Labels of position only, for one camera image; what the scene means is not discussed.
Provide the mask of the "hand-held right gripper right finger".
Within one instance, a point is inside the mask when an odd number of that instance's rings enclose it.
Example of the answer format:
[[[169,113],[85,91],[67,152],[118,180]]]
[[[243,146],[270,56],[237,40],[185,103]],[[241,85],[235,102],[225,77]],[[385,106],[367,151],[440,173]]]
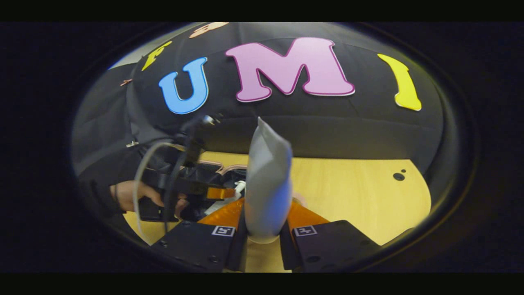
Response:
[[[382,246],[348,221],[329,221],[292,201],[280,250],[284,270],[355,272],[371,264]]]

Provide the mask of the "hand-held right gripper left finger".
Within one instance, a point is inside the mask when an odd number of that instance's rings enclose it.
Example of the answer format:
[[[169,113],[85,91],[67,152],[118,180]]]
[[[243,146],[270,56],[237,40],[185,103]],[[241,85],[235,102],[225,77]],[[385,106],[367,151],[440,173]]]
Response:
[[[150,249],[189,272],[245,272],[247,228],[241,198],[199,222],[184,221]]]

